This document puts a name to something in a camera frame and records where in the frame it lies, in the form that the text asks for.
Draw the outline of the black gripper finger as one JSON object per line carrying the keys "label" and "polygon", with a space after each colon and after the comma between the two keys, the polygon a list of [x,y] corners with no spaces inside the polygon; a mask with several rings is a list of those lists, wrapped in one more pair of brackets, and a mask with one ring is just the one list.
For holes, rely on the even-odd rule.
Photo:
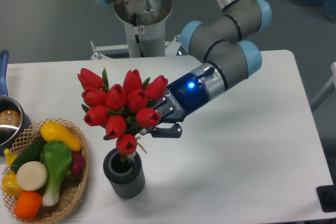
{"label": "black gripper finger", "polygon": [[180,122],[176,123],[163,123],[157,126],[144,128],[143,136],[150,134],[155,138],[180,138],[182,135],[182,127]]}

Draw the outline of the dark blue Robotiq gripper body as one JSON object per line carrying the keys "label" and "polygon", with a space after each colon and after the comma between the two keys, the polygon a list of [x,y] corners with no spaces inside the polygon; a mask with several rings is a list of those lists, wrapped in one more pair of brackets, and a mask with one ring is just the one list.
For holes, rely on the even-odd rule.
{"label": "dark blue Robotiq gripper body", "polygon": [[161,123],[183,122],[185,117],[228,89],[226,77],[213,62],[204,63],[171,82],[164,97],[153,108]]}

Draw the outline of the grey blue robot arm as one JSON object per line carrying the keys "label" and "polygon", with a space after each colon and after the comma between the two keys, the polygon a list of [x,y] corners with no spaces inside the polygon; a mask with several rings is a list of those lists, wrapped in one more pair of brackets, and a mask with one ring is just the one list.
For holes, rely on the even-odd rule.
{"label": "grey blue robot arm", "polygon": [[[128,51],[132,58],[163,56],[165,20],[171,0],[95,0],[114,5],[123,21]],[[186,116],[247,79],[262,64],[259,49],[246,37],[264,29],[272,19],[265,0],[217,0],[222,17],[210,24],[193,21],[182,30],[183,49],[201,65],[171,84],[163,78],[145,81],[147,94],[155,95],[138,113],[129,109],[111,110],[124,115],[127,134],[178,138]]]}

